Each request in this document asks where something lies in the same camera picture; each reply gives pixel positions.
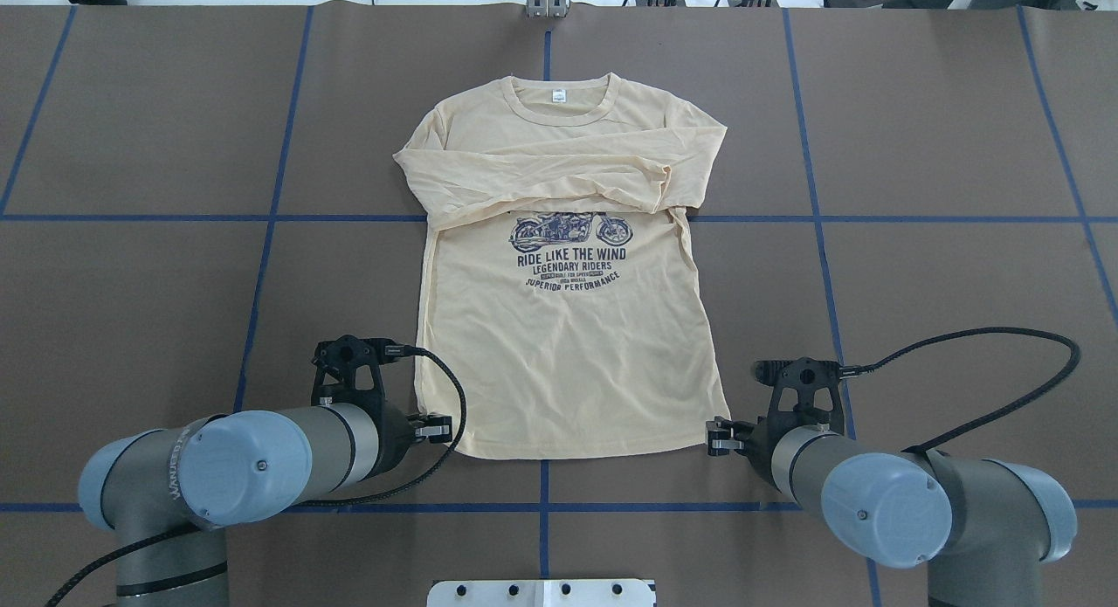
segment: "light blue joint cap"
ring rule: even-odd
[[[860,453],[823,483],[823,519],[851,550],[890,568],[915,568],[951,532],[951,503],[927,472],[890,453]]]
[[[133,435],[126,439],[117,439],[101,448],[89,458],[82,470],[82,476],[77,480],[77,504],[85,512],[86,520],[91,524],[106,531],[112,531],[105,520],[104,511],[101,509],[101,492],[105,489],[105,481],[108,480],[108,472],[113,471],[116,459],[134,444],[140,437],[159,433],[163,428],[155,428],[146,433]]]
[[[1076,505],[1071,502],[1071,496],[1064,491],[1060,483],[1052,476],[1027,465],[1005,463],[994,458],[986,458],[989,463],[996,463],[1013,472],[1014,476],[1033,493],[1044,519],[1049,524],[1049,550],[1041,557],[1041,563],[1051,563],[1063,558],[1071,551],[1071,542],[1079,532],[1079,521],[1076,519]]]
[[[287,509],[311,477],[311,444],[299,425],[246,410],[203,425],[182,449],[179,483],[191,511],[219,527]]]

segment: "white metal plate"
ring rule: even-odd
[[[427,607],[655,607],[655,587],[641,579],[440,581],[427,594]]]

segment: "neckline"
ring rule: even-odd
[[[587,111],[586,114],[578,114],[578,116],[552,116],[551,114],[542,114],[539,111],[529,110],[520,101],[520,97],[517,96],[517,86],[531,89],[591,89],[605,86],[606,94],[601,98],[601,102],[590,111]],[[584,126],[589,125],[590,122],[600,121],[605,114],[614,108],[619,88],[620,77],[613,73],[604,75],[604,77],[590,78],[586,82],[534,82],[530,80],[530,78],[511,77],[511,75],[510,77],[501,78],[501,91],[504,95],[504,101],[509,103],[514,114],[525,118],[528,122],[536,122],[537,125],[547,126]]]

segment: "motorcycle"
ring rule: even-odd
[[[633,230],[625,218],[610,217],[605,212],[553,212],[517,218],[509,241],[521,254],[531,254],[548,245],[586,241],[595,217],[601,218],[595,236],[606,245],[622,246],[633,239]]]

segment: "cream long-sleeve shirt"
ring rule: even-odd
[[[396,161],[427,210],[417,343],[466,389],[459,452],[663,452],[729,416],[685,217],[724,134],[615,74],[500,78],[424,117]],[[429,361],[416,393],[457,412]]]

